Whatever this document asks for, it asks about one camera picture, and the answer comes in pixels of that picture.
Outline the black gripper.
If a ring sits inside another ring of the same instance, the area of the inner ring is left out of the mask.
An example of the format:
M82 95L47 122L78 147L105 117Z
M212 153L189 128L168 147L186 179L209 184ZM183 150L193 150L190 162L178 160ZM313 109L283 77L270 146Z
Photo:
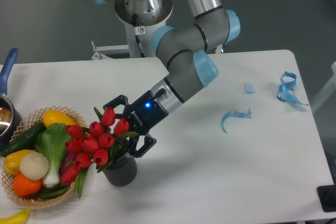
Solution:
M151 90L141 95L133 103L128 102L128 97L121 94L103 106L115 109L124 106L122 113L115 113L116 119L125 118L129 122L130 130L139 135L129 137L128 153L134 157L143 157L156 143L157 140L149 133L150 129L156 126L169 113L156 100Z

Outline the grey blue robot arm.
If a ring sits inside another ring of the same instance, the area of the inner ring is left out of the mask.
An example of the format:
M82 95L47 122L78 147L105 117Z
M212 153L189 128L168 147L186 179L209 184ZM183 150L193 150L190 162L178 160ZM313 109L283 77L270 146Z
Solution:
M103 4L107 0L95 0ZM130 130L144 137L137 148L138 136L121 142L120 156L143 156L156 140L149 130L208 86L218 69L208 56L210 50L235 39L240 22L232 10L225 10L221 0L188 0L194 24L176 30L166 24L173 10L172 0L113 0L117 17L127 36L124 47L130 57L156 57L168 75L133 103L120 95L108 103L115 108L124 105L119 118Z

